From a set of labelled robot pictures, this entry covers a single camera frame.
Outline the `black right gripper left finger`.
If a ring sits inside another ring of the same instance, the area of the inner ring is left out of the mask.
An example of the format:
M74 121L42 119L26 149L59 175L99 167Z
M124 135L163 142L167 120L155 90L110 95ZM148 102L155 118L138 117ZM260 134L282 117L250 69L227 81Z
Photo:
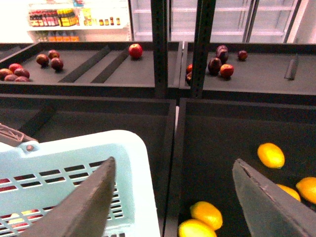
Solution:
M101 237L104 233L116 176L108 158L52 211L25 230L22 237Z

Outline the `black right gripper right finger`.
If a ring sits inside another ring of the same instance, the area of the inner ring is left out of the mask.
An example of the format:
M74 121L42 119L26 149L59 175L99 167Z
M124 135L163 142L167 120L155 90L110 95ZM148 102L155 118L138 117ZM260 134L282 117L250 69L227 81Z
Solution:
M232 168L237 198L253 237L314 237L316 213L241 159Z

